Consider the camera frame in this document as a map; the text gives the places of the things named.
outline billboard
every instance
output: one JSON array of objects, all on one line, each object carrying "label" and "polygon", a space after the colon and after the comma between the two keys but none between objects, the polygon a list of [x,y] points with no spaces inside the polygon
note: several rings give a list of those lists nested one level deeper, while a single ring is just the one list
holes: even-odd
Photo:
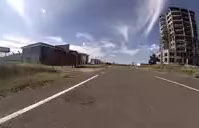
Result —
[{"label": "billboard", "polygon": [[8,47],[0,47],[0,52],[9,53],[10,52],[10,48],[8,48]]}]

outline grass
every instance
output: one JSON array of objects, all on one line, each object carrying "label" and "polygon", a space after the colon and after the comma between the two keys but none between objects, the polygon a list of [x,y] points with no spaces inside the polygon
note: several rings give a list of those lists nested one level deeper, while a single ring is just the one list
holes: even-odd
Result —
[{"label": "grass", "polygon": [[78,65],[76,68],[103,68],[107,66],[106,64],[99,64],[99,65]]},{"label": "grass", "polygon": [[71,74],[43,65],[0,65],[0,95],[18,92],[25,88],[44,86],[55,80],[68,78]]},{"label": "grass", "polygon": [[143,66],[142,68],[147,68],[147,69],[156,70],[160,72],[180,73],[180,74],[191,76],[194,78],[199,78],[199,67],[194,67],[194,66],[158,64],[158,65]]}]

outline building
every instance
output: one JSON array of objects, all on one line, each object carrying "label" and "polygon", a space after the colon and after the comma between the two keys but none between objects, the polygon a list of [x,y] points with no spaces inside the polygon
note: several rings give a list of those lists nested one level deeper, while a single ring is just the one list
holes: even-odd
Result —
[{"label": "building", "polygon": [[90,64],[102,64],[102,61],[99,59],[91,59]]},{"label": "building", "polygon": [[191,10],[169,7],[160,16],[161,63],[199,66],[199,37],[195,13]]},{"label": "building", "polygon": [[64,65],[66,51],[45,43],[35,43],[22,47],[22,60],[26,63]]},{"label": "building", "polygon": [[89,60],[89,55],[87,55],[85,53],[78,54],[78,64],[79,65],[88,64],[88,60]]},{"label": "building", "polygon": [[76,66],[88,63],[89,55],[69,49],[67,45],[35,43],[22,47],[22,61],[53,66]]}]

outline tree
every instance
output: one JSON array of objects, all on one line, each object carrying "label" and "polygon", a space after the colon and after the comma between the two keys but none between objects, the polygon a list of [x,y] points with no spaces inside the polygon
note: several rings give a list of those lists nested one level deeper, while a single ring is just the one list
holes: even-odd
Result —
[{"label": "tree", "polygon": [[157,64],[157,62],[159,62],[159,61],[160,61],[159,58],[156,57],[155,54],[152,54],[152,55],[150,56],[150,59],[149,59],[149,64],[150,64],[150,65],[154,65],[154,64]]}]

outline field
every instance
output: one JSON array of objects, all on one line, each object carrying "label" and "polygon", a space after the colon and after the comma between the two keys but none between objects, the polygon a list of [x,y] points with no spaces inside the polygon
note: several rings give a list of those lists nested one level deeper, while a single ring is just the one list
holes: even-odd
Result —
[{"label": "field", "polygon": [[44,86],[61,78],[78,75],[71,67],[52,67],[30,64],[0,65],[0,95],[25,88]]},{"label": "field", "polygon": [[146,68],[148,70],[155,70],[159,72],[179,73],[179,74],[199,78],[199,67],[195,67],[195,66],[158,64],[158,65],[141,66],[141,68]]}]

